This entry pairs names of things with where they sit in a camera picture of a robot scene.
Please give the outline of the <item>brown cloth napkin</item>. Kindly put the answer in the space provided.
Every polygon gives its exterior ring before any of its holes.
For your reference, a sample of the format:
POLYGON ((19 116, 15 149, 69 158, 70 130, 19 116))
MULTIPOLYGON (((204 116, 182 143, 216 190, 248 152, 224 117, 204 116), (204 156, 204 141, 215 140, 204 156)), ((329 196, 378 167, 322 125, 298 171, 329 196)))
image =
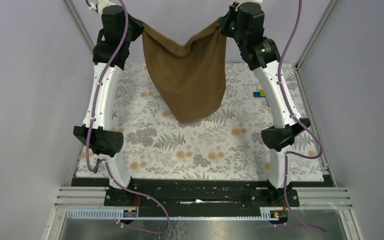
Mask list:
POLYGON ((173 116, 183 124, 216 112, 226 90, 227 38, 217 19, 180 45, 149 25, 142 43, 148 74, 173 116))

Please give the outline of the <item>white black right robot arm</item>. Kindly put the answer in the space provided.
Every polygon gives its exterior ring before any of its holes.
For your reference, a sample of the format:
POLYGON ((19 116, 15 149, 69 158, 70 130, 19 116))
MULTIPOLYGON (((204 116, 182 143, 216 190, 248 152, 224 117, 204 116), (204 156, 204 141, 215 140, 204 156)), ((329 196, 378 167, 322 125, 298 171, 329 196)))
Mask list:
POLYGON ((241 58, 253 72, 269 105, 273 125, 261 132, 263 143, 269 148, 271 170, 267 201, 281 205, 291 189, 286 153, 291 151, 295 138, 311 123, 296 109, 288 87, 284 83, 281 55, 276 43, 264 36, 265 13, 255 1, 233 2, 220 20, 220 33, 234 39, 241 58))

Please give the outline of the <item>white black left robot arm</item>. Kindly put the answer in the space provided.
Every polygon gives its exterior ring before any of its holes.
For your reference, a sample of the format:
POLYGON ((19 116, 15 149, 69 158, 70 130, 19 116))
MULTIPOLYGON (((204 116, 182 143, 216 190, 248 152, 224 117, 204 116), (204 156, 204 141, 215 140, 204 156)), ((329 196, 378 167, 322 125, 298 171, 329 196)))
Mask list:
POLYGON ((118 189, 116 199, 128 206, 134 202, 135 192, 128 187, 131 175, 118 159, 124 135, 112 129, 113 106, 116 84, 130 55, 130 44, 142 35, 144 24, 127 13, 123 4, 99 0, 91 8, 100 15, 102 29, 92 50, 94 77, 87 113, 82 125, 73 128, 73 134, 87 148, 88 170, 96 172, 99 166, 104 166, 109 185, 118 189))

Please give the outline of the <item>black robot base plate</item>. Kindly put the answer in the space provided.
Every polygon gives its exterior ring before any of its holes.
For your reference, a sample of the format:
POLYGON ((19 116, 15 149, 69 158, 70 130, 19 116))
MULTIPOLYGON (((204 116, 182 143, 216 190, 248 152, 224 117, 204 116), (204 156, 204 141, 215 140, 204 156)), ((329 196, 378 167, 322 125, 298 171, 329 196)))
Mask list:
POLYGON ((259 207, 284 208, 287 196, 291 207, 298 207, 302 200, 298 188, 333 187, 328 176, 322 182, 290 183, 286 193, 273 192, 267 181, 235 180, 164 180, 133 178, 126 190, 113 188, 109 179, 74 178, 73 187, 102 187, 106 207, 138 208, 140 217, 163 217, 158 200, 171 217, 254 217, 259 207))

